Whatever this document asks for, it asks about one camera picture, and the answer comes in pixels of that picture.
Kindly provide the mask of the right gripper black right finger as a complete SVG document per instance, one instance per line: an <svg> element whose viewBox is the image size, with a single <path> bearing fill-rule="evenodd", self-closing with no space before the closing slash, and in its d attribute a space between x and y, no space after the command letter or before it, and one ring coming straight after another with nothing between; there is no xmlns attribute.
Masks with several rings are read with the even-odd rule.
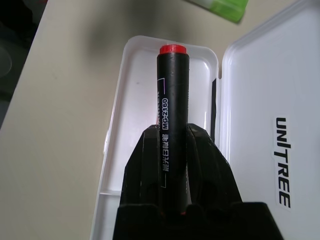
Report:
<svg viewBox="0 0 320 240"><path fill-rule="evenodd" d="M193 204L233 204L242 201L228 161L206 130L188 124L187 175Z"/></svg>

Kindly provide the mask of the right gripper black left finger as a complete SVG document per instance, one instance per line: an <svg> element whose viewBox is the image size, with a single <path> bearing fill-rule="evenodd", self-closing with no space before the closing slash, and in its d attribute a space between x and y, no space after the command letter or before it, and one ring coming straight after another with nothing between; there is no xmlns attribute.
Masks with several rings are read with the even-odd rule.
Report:
<svg viewBox="0 0 320 240"><path fill-rule="evenodd" d="M124 169L120 204L159 204L158 127L146 128Z"/></svg>

